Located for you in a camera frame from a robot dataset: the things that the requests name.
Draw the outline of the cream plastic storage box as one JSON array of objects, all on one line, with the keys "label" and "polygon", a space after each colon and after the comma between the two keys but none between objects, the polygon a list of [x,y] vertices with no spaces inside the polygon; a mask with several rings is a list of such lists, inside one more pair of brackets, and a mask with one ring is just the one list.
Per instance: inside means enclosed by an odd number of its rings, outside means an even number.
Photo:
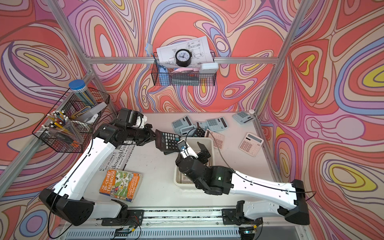
[{"label": "cream plastic storage box", "polygon": [[[207,167],[211,167],[215,165],[215,150],[214,150],[214,142],[210,138],[188,138],[187,143],[190,145],[190,147],[198,154],[201,152],[201,149],[198,145],[198,143],[203,144],[207,150],[209,151],[211,157],[209,158],[208,163],[206,163]],[[178,184],[176,183],[176,171],[179,170],[177,166],[175,166],[175,172],[174,172],[174,184],[179,187],[183,191],[193,191],[196,192],[197,189],[195,187],[195,184]]]}]

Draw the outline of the pink calculator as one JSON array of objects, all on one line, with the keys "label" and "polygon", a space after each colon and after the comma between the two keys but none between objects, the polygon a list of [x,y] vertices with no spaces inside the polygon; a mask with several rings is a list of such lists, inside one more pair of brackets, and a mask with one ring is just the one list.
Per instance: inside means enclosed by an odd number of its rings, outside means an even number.
[{"label": "pink calculator", "polygon": [[252,157],[256,157],[263,143],[264,140],[262,138],[252,133],[247,133],[241,141],[239,149]]},{"label": "pink calculator", "polygon": [[186,175],[184,175],[179,170],[177,170],[176,171],[176,183],[178,183],[178,184],[193,184],[193,181],[191,181]]}]

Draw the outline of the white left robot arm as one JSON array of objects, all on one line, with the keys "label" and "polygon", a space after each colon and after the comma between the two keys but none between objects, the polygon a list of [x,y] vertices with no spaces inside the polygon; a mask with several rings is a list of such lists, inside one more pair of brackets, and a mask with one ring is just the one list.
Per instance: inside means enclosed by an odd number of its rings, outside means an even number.
[{"label": "white left robot arm", "polygon": [[93,135],[81,158],[52,189],[43,189],[40,201],[50,213],[79,226],[89,219],[106,220],[124,224],[129,220],[128,206],[121,201],[93,202],[84,199],[84,193],[102,163],[126,141],[143,146],[156,139],[151,124],[143,128],[119,128],[101,125]]}]

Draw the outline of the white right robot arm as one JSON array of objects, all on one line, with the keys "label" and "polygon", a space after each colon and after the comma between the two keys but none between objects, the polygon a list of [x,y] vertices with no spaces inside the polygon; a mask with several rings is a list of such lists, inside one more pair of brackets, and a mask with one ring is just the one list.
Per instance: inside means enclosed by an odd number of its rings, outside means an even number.
[{"label": "white right robot arm", "polygon": [[310,214],[303,181],[277,183],[247,176],[224,166],[206,166],[210,154],[199,143],[195,153],[185,140],[178,142],[179,155],[175,161],[179,171],[191,180],[197,189],[208,195],[244,195],[257,202],[239,201],[236,218],[256,220],[263,217],[282,216],[292,224],[308,226]]}]

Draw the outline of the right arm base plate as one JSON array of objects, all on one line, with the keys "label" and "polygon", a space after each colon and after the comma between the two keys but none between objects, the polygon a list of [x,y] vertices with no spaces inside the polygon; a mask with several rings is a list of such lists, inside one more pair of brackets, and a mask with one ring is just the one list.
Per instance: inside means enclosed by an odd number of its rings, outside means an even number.
[{"label": "right arm base plate", "polygon": [[243,214],[237,213],[236,209],[222,209],[222,220],[224,225],[256,225],[257,227],[264,223],[263,218],[251,220]]}]

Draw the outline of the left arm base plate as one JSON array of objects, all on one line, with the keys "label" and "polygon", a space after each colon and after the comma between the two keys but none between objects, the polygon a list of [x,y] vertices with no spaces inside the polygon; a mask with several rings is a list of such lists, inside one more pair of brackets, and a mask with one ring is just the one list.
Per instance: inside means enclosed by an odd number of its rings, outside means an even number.
[{"label": "left arm base plate", "polygon": [[102,219],[102,226],[141,226],[144,219],[144,210],[124,210],[116,218]]}]

